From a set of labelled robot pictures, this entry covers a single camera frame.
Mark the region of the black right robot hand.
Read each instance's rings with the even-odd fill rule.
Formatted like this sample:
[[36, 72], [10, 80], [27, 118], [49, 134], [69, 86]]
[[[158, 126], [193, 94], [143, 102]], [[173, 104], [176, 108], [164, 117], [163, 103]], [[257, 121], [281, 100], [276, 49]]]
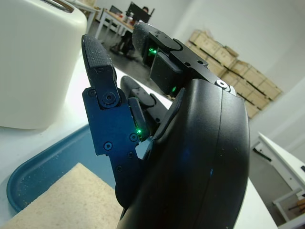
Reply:
[[109, 157], [120, 229], [231, 229], [248, 180], [250, 133], [235, 89], [177, 39], [140, 22], [135, 49], [174, 101], [151, 135], [136, 98], [119, 88], [106, 49], [81, 48], [90, 87], [82, 97], [97, 155]]

